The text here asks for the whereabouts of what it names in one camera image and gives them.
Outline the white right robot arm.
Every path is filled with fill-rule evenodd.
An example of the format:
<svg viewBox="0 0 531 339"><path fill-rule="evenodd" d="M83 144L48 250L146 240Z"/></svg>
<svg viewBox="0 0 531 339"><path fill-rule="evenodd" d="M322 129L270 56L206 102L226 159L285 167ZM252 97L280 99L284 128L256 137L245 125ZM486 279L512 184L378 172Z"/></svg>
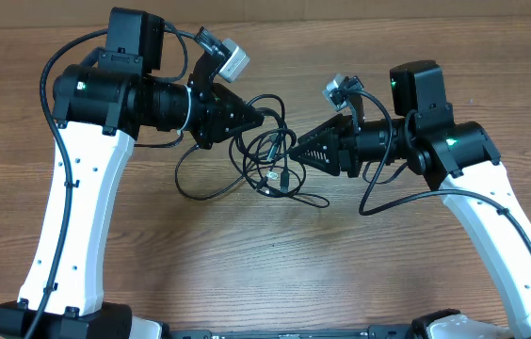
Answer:
<svg viewBox="0 0 531 339"><path fill-rule="evenodd" d="M455 121L443 71L418 60L390 71L394 106L368 121L370 94L357 77L336 76L324 89L335 115L298 140L292 159L355 177L403 159L422 176L469 235L500 295L507 324L472 320L455 309L413 319L407 338L531 338L531 222L499 150L478 123Z"/></svg>

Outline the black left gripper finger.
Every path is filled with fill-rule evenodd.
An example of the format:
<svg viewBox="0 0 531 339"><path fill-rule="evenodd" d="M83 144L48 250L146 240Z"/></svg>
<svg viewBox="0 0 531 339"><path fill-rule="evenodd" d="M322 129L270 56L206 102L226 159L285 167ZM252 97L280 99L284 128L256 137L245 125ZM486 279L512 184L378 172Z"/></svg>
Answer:
<svg viewBox="0 0 531 339"><path fill-rule="evenodd" d="M227 116L230 126L261 126L264 116L231 91L227 93Z"/></svg>
<svg viewBox="0 0 531 339"><path fill-rule="evenodd" d="M260 127L260 124L248 123L233 127L218 125L213 127L209 132L208 141L211 143L220 143L231 137L239 135L243 132L247 132L248 130L255 129L257 127Z"/></svg>

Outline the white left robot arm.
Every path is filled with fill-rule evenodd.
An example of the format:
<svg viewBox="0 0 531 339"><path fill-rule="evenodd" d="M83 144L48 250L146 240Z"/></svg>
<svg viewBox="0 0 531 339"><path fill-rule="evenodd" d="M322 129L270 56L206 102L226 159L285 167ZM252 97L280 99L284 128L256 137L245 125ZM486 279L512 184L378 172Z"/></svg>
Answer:
<svg viewBox="0 0 531 339"><path fill-rule="evenodd" d="M139 130L191 135L208 149L263 117L228 88L249 63L233 40L206 29L194 67L156 75L163 39L189 35L145 11L113 8L105 45L40 79L40 104L56 144L34 261L14 301L0 304L5 338L165 338L160 322L104 299L105 245L118 186Z"/></svg>

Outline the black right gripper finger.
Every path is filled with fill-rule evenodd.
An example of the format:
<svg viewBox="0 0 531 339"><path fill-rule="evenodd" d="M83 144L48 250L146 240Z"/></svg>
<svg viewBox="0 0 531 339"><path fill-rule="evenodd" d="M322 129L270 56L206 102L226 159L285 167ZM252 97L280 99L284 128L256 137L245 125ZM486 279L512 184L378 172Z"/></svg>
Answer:
<svg viewBox="0 0 531 339"><path fill-rule="evenodd" d="M340 175L339 157L336 149L326 145L301 144L294 147L289 156L299 164L321 170L332 176Z"/></svg>
<svg viewBox="0 0 531 339"><path fill-rule="evenodd" d="M333 141L340 141L347 132L352 130L352 126L353 120L349 115L337 114L301 136L298 139L298 144L304 145L315 142L317 139L323 139L325 144L329 146Z"/></svg>

